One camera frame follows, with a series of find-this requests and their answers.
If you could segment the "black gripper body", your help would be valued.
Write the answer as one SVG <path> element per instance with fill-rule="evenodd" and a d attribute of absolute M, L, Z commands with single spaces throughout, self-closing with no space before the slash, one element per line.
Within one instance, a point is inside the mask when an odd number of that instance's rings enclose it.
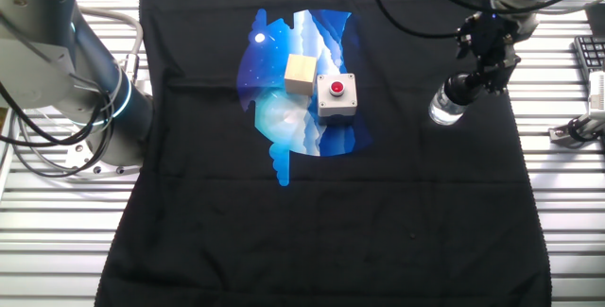
<path fill-rule="evenodd" d="M 498 14 L 477 12 L 470 17 L 471 51 L 478 69 L 509 68 L 521 59 L 514 45 L 520 40 L 519 24 Z"/>

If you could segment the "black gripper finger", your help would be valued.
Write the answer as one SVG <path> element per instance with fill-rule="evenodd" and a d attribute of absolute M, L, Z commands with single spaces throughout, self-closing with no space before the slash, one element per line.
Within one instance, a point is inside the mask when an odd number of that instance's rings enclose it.
<path fill-rule="evenodd" d="M 499 62 L 479 60 L 476 68 L 479 83 L 490 94 L 503 93 L 508 86 L 512 72 L 519 62 L 520 58 L 517 55 Z"/>
<path fill-rule="evenodd" d="M 463 25 L 457 31 L 456 59 L 462 60 L 468 56 L 476 56 L 475 42 L 478 40 L 480 14 L 475 13 L 467 17 Z"/>

